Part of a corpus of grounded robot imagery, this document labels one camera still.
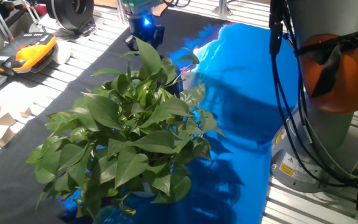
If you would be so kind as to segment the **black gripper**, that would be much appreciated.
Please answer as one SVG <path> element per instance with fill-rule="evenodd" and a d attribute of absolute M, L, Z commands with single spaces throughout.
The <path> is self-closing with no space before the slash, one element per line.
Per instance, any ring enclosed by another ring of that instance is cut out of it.
<path fill-rule="evenodd" d="M 161 24 L 155 25 L 152 13 L 131 14 L 129 15 L 129 26 L 131 34 L 124 39 L 130 51 L 139 50 L 136 38 L 153 39 L 152 46 L 157 49 L 163 43 L 165 27 Z"/>

